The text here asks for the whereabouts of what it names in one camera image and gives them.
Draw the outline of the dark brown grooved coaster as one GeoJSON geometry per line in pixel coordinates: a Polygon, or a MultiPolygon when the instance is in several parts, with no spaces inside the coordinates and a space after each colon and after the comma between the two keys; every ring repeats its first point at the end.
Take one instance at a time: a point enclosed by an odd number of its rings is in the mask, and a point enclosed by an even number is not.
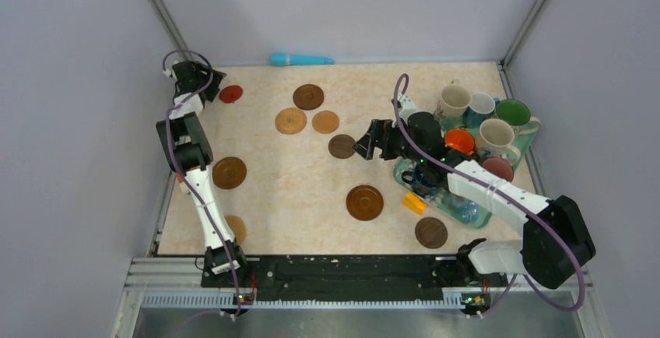
{"type": "Polygon", "coordinates": [[[304,84],[293,92],[293,102],[301,110],[311,111],[320,107],[325,100],[325,93],[315,84],[304,84]]]}

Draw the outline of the dark walnut coaster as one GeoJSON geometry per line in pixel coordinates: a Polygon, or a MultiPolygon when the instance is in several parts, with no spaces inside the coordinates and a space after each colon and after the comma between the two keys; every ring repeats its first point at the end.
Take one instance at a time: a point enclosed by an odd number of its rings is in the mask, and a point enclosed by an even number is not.
{"type": "Polygon", "coordinates": [[[356,141],[352,136],[339,134],[333,136],[328,142],[328,151],[337,159],[347,159],[355,153],[355,150],[353,149],[355,142],[356,141]]]}

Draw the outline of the light wood coaster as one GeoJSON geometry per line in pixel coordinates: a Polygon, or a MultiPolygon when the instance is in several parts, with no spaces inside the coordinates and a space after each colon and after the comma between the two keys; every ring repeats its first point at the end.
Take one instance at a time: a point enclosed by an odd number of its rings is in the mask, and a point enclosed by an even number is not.
{"type": "Polygon", "coordinates": [[[314,130],[321,134],[333,133],[339,124],[339,116],[333,111],[320,111],[312,119],[314,130]]]}

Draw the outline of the red round coaster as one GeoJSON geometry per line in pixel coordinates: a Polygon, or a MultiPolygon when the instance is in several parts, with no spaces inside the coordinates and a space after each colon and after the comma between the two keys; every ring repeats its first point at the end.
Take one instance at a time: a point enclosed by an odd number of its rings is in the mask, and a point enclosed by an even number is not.
{"type": "Polygon", "coordinates": [[[241,99],[243,93],[244,90],[240,85],[230,85],[221,89],[219,99],[225,104],[232,104],[241,99]]]}

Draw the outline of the large brown wooden saucer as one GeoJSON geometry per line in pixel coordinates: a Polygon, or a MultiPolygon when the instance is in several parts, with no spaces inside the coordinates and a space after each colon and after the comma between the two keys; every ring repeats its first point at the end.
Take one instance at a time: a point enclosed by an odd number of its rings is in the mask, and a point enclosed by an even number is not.
{"type": "Polygon", "coordinates": [[[371,221],[381,215],[384,198],[380,191],[370,185],[358,185],[346,196],[349,215],[359,221],[371,221]]]}

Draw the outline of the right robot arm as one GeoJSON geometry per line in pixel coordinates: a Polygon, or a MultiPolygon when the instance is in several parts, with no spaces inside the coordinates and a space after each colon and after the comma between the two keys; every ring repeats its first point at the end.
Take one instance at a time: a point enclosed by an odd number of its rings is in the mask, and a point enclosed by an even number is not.
{"type": "Polygon", "coordinates": [[[497,177],[474,157],[446,145],[440,125],[425,111],[405,121],[372,120],[353,150],[370,160],[376,149],[385,160],[413,161],[429,183],[475,202],[520,235],[513,241],[472,243],[467,257],[456,264],[461,282],[476,285],[489,273],[510,273],[554,290],[571,277],[585,278],[583,267],[596,250],[572,198],[547,198],[497,177]]]}

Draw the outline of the woven rattan coaster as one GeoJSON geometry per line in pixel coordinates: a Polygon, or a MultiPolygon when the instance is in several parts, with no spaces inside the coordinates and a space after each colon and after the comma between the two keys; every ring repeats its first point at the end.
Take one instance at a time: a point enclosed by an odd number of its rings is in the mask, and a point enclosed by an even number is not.
{"type": "Polygon", "coordinates": [[[276,130],[285,135],[301,132],[307,125],[307,116],[297,107],[282,109],[275,117],[276,130]]]}

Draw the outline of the medium brown round coaster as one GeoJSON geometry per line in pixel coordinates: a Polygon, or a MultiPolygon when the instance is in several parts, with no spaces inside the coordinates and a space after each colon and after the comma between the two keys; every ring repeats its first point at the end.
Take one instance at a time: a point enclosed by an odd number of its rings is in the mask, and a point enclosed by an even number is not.
{"type": "Polygon", "coordinates": [[[231,190],[244,182],[247,167],[238,157],[225,157],[212,167],[212,181],[217,188],[231,190]]]}

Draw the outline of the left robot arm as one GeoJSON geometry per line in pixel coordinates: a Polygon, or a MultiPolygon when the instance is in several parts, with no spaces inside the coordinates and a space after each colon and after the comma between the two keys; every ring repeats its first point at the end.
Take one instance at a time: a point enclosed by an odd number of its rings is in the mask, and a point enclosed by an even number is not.
{"type": "Polygon", "coordinates": [[[195,205],[205,242],[204,269],[240,286],[249,277],[236,236],[226,221],[212,181],[212,148],[198,116],[219,93],[225,74],[202,62],[175,62],[163,73],[174,79],[173,106],[156,130],[170,169],[181,179],[195,205]]]}

